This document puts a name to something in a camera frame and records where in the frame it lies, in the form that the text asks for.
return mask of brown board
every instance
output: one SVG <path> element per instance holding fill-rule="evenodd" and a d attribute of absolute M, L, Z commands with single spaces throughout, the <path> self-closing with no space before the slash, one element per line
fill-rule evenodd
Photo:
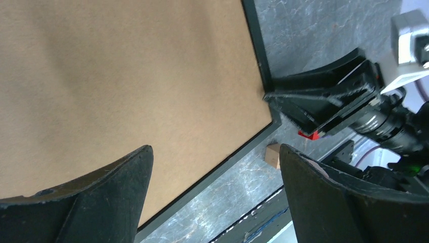
<path fill-rule="evenodd" d="M 240 0 L 0 2 L 0 197 L 149 144 L 140 224 L 270 121 Z"/>

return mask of small wooden block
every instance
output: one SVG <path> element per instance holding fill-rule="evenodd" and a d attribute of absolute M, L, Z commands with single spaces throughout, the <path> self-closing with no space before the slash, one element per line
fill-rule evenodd
<path fill-rule="evenodd" d="M 265 162 L 276 169 L 280 169 L 280 144 L 271 144 L 265 151 Z"/>

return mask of gray floor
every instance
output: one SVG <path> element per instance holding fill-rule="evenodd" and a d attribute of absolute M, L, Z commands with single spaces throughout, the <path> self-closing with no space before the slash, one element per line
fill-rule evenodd
<path fill-rule="evenodd" d="M 356 47 L 378 58 L 389 49 L 389 19 L 401 5 L 400 0 L 255 2 L 274 76 L 319 67 Z M 320 159 L 351 136 L 345 130 L 309 141 L 283 118 L 276 132 L 142 242 L 208 242 L 256 206 L 282 184 L 279 171 L 263 161 L 268 144 L 291 144 Z"/>

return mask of purple cable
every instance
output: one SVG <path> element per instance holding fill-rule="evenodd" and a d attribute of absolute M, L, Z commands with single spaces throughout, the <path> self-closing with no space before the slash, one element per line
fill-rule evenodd
<path fill-rule="evenodd" d="M 379 148 L 381 148 L 380 145 L 377 145 L 377 146 L 371 148 L 370 150 L 366 151 L 366 153 L 356 163 L 355 167 L 358 167 L 362 163 L 362 161 L 366 158 L 366 156 L 368 156 L 370 153 L 376 151 Z"/>
<path fill-rule="evenodd" d="M 416 85 L 417 91 L 420 94 L 420 97 L 423 99 L 424 102 L 429 101 L 429 96 L 427 96 L 426 91 L 424 90 L 423 83 L 420 79 L 417 79 L 414 81 L 414 84 Z"/>

